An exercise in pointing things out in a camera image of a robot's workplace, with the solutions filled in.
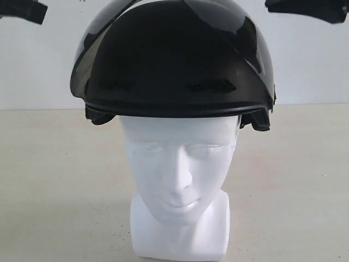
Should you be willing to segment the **black helmet with tinted visor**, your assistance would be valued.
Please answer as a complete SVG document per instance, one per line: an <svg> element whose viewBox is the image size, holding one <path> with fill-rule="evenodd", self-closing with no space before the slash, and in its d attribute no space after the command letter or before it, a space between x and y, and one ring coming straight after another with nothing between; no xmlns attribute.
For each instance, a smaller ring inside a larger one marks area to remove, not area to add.
<svg viewBox="0 0 349 262"><path fill-rule="evenodd" d="M115 116L241 116L270 129L272 58L234 1L111 1L76 51L71 94L95 125Z"/></svg>

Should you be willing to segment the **white mannequin head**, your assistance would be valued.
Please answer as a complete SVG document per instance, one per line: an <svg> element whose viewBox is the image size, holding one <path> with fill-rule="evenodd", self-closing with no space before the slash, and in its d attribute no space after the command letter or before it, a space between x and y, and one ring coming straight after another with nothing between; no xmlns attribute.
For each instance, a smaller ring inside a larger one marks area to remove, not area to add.
<svg viewBox="0 0 349 262"><path fill-rule="evenodd" d="M218 253L230 231L230 168L239 116L120 117L137 193L131 235L140 252Z"/></svg>

